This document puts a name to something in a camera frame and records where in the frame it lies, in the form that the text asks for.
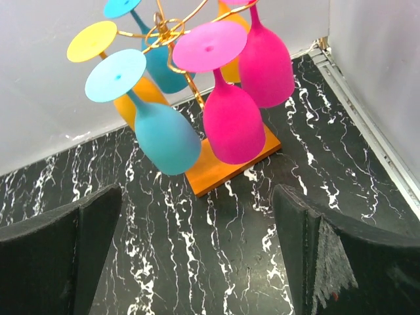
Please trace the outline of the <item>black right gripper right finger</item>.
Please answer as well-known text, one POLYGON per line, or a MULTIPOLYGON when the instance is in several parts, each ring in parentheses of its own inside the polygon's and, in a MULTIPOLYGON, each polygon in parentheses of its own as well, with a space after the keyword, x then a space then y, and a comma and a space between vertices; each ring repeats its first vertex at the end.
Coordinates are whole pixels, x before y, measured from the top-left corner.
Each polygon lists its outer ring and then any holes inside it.
POLYGON ((419 238, 317 204, 294 187, 272 192, 296 314, 418 314, 419 238))

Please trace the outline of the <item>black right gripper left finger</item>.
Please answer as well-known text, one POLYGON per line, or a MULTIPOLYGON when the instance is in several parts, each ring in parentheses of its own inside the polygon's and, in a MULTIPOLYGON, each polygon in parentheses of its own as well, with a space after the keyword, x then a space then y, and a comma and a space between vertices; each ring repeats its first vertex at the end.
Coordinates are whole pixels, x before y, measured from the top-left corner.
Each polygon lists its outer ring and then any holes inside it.
POLYGON ((111 184, 1 228, 2 314, 88 314, 122 206, 111 184))

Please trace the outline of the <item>blue wine glass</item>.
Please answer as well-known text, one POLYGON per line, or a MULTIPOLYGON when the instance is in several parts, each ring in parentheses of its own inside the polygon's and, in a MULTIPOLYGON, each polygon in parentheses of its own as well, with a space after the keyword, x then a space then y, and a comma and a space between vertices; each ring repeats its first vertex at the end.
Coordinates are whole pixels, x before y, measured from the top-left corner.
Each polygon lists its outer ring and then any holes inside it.
MULTIPOLYGON (((115 19, 128 13, 134 18, 141 29, 143 35, 146 35, 150 28, 141 20, 135 12, 135 8, 140 0, 109 0, 104 6, 104 16, 115 19)), ((188 86, 183 74, 176 73, 167 66, 169 50, 167 46, 155 48, 146 54, 146 69, 161 91, 165 94, 177 93, 188 86)))
POLYGON ((201 140, 188 120, 170 106, 145 102, 134 92, 146 69, 146 57, 124 49, 102 60, 85 83, 87 98, 97 103, 128 96, 136 108, 135 135, 146 157, 164 174, 179 175, 197 162, 201 140))

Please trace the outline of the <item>pink wine glass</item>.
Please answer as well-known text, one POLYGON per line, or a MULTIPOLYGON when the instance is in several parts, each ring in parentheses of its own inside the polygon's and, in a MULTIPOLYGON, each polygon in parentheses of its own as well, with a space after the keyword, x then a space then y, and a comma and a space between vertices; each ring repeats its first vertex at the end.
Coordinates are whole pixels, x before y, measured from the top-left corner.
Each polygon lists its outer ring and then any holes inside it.
POLYGON ((213 72, 215 88, 205 101, 203 126, 213 153, 224 163, 242 164, 263 150, 266 135, 258 106, 241 88, 228 84, 221 68, 247 43, 241 25, 208 22, 183 35, 173 50, 175 65, 188 72, 213 72))
POLYGON ((295 88, 293 66, 284 42, 263 26, 257 2, 249 1, 251 27, 239 55, 242 89, 258 108, 275 107, 286 101, 295 88))

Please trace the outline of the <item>rear yellow wine glass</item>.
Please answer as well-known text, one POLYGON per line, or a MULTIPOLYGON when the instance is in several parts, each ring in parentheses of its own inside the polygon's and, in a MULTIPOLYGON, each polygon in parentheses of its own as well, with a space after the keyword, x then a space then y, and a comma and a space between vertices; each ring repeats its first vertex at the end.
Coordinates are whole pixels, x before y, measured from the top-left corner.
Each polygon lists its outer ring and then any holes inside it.
MULTIPOLYGON (((219 5, 219 12, 218 17, 222 16, 225 13, 228 13, 231 11, 231 8, 224 2, 218 1, 219 5)), ((249 33, 250 25, 246 22, 246 20, 238 13, 227 16, 223 19, 224 21, 234 22, 242 26, 242 28, 249 33)), ((239 66, 238 66, 238 60, 239 58, 236 57, 231 62, 229 62, 227 65, 223 66, 220 70, 222 72, 222 76, 225 79, 225 81, 229 83, 239 83, 240 80, 240 73, 239 73, 239 66)))

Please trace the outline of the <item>yellow wine glass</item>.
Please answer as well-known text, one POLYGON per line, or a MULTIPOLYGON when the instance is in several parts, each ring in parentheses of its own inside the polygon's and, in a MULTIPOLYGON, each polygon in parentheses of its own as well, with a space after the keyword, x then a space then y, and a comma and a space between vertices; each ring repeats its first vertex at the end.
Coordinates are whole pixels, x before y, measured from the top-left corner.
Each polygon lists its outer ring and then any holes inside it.
MULTIPOLYGON (((222 16, 225 13, 228 13, 231 11, 231 8, 224 2, 218 1, 219 5, 219 12, 218 17, 222 16)), ((234 22, 242 26, 242 28, 249 33, 250 25, 246 22, 246 20, 238 13, 227 16, 223 19, 224 21, 234 22)), ((238 66, 238 60, 239 58, 236 57, 231 62, 229 62, 227 65, 223 66, 220 70, 222 72, 222 76, 225 79, 225 81, 229 83, 239 83, 240 80, 240 73, 239 73, 239 66, 238 66)))
MULTIPOLYGON (((94 23, 81 30, 72 39, 66 56, 71 62, 86 62, 96 56, 105 59, 107 55, 104 51, 112 44, 116 35, 117 26, 114 22, 105 20, 94 23)), ((133 90, 145 102, 169 105, 157 85, 147 77, 142 77, 133 90)), ((123 95, 117 98, 114 100, 114 106, 128 126, 134 129, 136 108, 129 96, 123 95)))

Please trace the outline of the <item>left yellow wine glass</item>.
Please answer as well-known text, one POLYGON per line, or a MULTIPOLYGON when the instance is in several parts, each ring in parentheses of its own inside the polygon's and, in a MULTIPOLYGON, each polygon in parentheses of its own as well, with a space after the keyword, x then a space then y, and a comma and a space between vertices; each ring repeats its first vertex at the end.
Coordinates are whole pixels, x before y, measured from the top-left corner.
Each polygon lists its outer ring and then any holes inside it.
MULTIPOLYGON (((66 56, 71 62, 86 62, 96 56, 105 59, 107 55, 104 51, 112 44, 116 35, 117 26, 114 22, 105 20, 94 23, 81 30, 72 39, 66 56)), ((133 90, 145 102, 169 105, 157 85, 147 77, 142 77, 133 90)), ((123 95, 117 98, 114 100, 114 106, 128 126, 134 129, 136 108, 129 96, 123 95)))

